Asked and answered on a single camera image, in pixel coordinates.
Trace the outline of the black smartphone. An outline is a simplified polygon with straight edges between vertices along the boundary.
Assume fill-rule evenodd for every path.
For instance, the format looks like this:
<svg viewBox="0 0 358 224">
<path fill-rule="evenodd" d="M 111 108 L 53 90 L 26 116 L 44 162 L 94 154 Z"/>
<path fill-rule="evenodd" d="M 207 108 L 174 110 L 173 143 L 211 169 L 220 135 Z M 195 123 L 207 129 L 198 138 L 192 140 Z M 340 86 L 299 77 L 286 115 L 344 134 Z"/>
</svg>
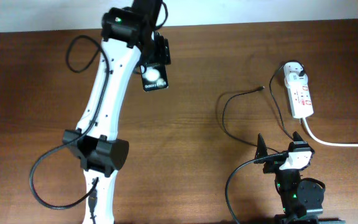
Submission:
<svg viewBox="0 0 358 224">
<path fill-rule="evenodd" d="M 142 74 L 142 86 L 146 92 L 167 89 L 169 84 L 165 66 L 147 67 Z"/>
</svg>

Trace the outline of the white power strip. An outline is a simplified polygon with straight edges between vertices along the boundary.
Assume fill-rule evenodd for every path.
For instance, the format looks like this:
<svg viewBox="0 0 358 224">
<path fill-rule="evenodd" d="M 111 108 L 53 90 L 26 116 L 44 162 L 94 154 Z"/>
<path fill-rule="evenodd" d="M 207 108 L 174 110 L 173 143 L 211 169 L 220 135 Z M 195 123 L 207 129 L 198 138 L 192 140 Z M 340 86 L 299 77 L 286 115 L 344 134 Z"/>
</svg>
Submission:
<svg viewBox="0 0 358 224">
<path fill-rule="evenodd" d="M 293 118 L 302 119 L 314 113 L 308 85 L 287 88 Z"/>
</svg>

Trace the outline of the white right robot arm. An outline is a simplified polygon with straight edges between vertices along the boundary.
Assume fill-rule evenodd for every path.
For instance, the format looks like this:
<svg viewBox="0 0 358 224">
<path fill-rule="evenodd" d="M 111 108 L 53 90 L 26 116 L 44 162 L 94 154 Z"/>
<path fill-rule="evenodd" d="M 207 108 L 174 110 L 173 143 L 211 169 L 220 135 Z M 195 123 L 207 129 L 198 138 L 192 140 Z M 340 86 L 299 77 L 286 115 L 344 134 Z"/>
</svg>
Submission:
<svg viewBox="0 0 358 224">
<path fill-rule="evenodd" d="M 275 223 L 319 222 L 325 184 L 300 175 L 311 164 L 314 154 L 314 149 L 294 132 L 286 151 L 269 155 L 262 135 L 258 135 L 256 163 L 264 165 L 263 173 L 275 174 L 275 188 L 282 201 L 283 214 L 274 216 Z"/>
</svg>

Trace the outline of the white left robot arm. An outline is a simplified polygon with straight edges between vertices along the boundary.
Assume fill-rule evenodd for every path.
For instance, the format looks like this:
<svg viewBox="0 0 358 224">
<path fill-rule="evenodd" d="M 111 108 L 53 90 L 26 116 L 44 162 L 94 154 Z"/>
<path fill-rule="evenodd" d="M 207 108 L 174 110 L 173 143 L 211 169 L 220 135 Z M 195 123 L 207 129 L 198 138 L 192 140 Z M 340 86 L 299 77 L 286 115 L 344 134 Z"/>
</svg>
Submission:
<svg viewBox="0 0 358 224">
<path fill-rule="evenodd" d="M 129 152 L 129 143 L 117 137 L 119 115 L 131 75 L 140 70 L 145 91 L 168 86 L 169 45 L 157 22 L 166 8 L 163 1 L 134 1 L 130 7 L 111 8 L 102 18 L 93 89 L 76 128 L 66 130 L 62 139 L 85 176 L 84 223 L 114 223 L 114 184 Z"/>
</svg>

